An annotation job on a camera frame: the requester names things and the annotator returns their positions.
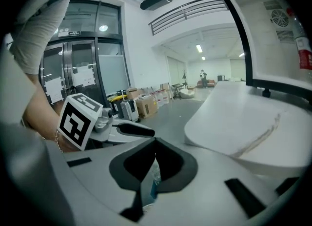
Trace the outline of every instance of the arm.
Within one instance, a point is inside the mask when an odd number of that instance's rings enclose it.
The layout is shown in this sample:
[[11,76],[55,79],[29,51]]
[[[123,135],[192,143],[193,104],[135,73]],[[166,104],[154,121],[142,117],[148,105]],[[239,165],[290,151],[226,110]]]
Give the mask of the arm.
[[[14,43],[10,51],[16,61],[36,86],[37,91],[25,111],[27,122],[44,138],[54,140],[59,116],[52,109],[38,80],[43,52],[65,16],[69,0],[60,0],[40,15],[31,17],[26,24],[16,27],[12,33]],[[77,150],[60,136],[59,145],[64,151]]]

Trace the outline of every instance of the white table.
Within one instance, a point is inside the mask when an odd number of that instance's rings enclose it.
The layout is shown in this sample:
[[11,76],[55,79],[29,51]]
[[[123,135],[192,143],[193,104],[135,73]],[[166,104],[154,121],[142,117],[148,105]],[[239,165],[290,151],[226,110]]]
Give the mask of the white table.
[[312,112],[301,98],[219,82],[185,126],[186,143],[230,156],[253,173],[299,176],[312,156]]

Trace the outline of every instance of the red label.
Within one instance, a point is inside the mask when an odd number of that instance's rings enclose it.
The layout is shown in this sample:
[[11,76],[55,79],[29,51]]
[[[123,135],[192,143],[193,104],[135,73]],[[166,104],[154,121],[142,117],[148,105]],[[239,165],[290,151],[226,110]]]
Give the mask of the red label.
[[312,70],[312,52],[308,50],[299,51],[300,69]]

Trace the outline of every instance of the sofa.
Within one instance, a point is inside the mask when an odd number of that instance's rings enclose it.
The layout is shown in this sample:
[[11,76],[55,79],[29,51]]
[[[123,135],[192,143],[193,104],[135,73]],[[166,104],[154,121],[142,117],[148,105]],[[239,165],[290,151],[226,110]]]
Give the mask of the sofa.
[[[215,87],[216,83],[214,80],[207,80],[208,87]],[[203,82],[200,80],[197,82],[197,88],[203,88]]]

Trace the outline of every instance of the person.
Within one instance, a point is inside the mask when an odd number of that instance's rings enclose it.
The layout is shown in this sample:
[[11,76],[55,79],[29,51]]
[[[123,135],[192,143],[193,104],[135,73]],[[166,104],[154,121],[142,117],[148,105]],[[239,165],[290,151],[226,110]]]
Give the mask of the person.
[[58,137],[56,142],[64,152],[78,149],[58,134],[59,116],[46,98],[38,73],[44,50],[61,24],[69,1],[28,0],[16,17],[10,48],[17,63],[37,88],[24,113],[24,119],[45,139],[54,141]]
[[205,71],[201,70],[200,78],[201,78],[201,82],[203,83],[203,88],[208,88],[206,76],[207,76],[207,74],[205,73]]

